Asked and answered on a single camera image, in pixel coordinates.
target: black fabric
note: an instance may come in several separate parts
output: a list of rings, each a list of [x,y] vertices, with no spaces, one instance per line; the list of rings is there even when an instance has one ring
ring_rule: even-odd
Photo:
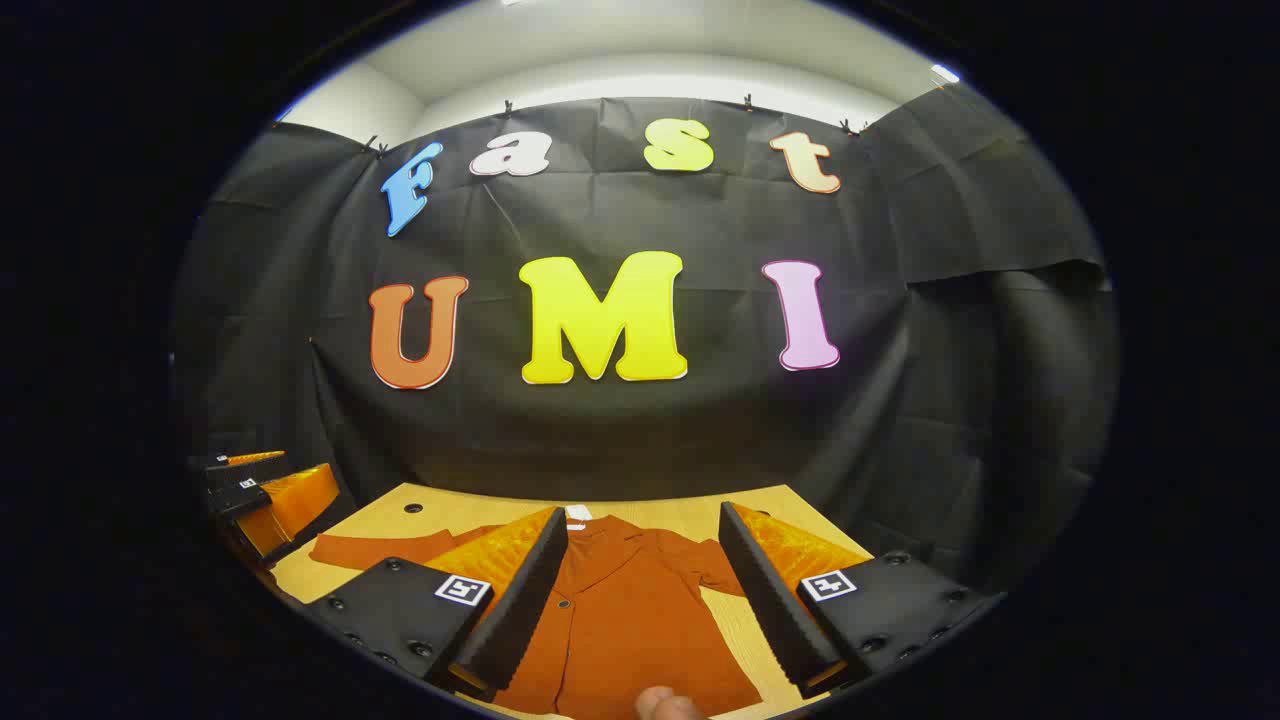
[[[686,99],[524,109],[383,158],[282,123],[211,200],[179,278],[188,442],[252,433],[305,465],[333,462],[342,498],[320,529],[403,482],[566,502],[788,484],[873,552],[906,548],[970,583],[1007,582],[1088,487],[1088,448],[1105,437],[1114,383],[1112,363],[1094,355],[1110,351],[1110,318],[1097,310],[1085,323],[1084,296],[1050,281],[1032,292],[996,279],[1023,275],[993,270],[1062,261],[1102,273],[1043,158],[998,111],[954,90],[909,102],[860,137]],[[703,122],[713,165],[649,168],[644,129],[658,118]],[[552,136],[545,172],[468,172],[492,138],[517,131]],[[768,147],[790,131],[831,149],[822,167],[841,178],[838,192],[790,178]],[[444,152],[431,161],[428,205],[389,238],[381,183],[430,142]],[[931,169],[954,187],[920,184]],[[1027,206],[1038,210],[1016,210]],[[572,258],[603,297],[622,261],[644,250],[684,259],[673,304],[687,377],[625,382],[616,348],[598,382],[579,368],[563,386],[526,384],[531,311],[520,268]],[[786,328],[760,274],[774,260],[822,268],[836,366],[778,364]],[[402,351],[417,357],[429,331],[421,288],[451,274],[470,288],[448,375],[425,391],[388,388],[370,366],[369,296],[415,287]],[[1066,354],[1037,345],[1037,333]],[[1050,375],[1009,384],[1018,373]],[[1078,392],[1060,393],[1060,377]],[[1019,413],[1044,419],[1021,424]],[[1004,432],[997,420],[1018,425],[1010,438],[1030,439],[1015,452],[993,434]],[[1002,515],[1029,503],[1039,505],[1016,521]]]

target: clothing tag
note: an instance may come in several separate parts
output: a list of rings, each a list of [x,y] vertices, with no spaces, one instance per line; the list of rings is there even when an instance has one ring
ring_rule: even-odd
[[[591,511],[588,510],[585,505],[570,505],[568,507],[564,509],[564,515],[567,515],[570,520],[590,520],[591,519]],[[568,528],[570,530],[585,530],[586,529],[586,525],[582,525],[580,523],[570,523],[568,525],[564,525],[564,527]]]

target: pink letter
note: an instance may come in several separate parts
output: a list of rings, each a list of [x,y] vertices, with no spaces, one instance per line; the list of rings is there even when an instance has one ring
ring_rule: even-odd
[[[773,281],[782,302],[782,320],[787,327],[787,347],[778,361],[787,370],[817,370],[840,363],[840,350],[827,340],[818,304],[818,278],[822,270],[810,263],[780,260],[760,268]]]

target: orange letter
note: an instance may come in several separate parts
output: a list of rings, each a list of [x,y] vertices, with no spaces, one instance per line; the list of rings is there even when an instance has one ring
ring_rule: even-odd
[[[823,174],[818,167],[818,158],[831,158],[831,150],[826,145],[814,145],[809,142],[808,135],[791,132],[771,140],[769,147],[782,151],[787,159],[787,172],[800,187],[809,192],[828,193],[840,190],[840,178]]]
[[[404,305],[413,299],[413,288],[392,284],[374,291],[369,305],[374,309],[374,329],[369,357],[378,379],[397,389],[426,389],[453,365],[453,325],[458,316],[458,296],[467,291],[466,278],[436,278],[422,288],[431,300],[431,338],[421,360],[410,360],[401,351],[401,327]]]

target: white ceiling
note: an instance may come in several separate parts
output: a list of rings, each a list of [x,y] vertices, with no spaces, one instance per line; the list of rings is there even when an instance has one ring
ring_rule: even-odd
[[[431,104],[503,74],[622,53],[774,63],[897,104],[934,87],[928,58],[810,0],[475,0],[365,61]]]

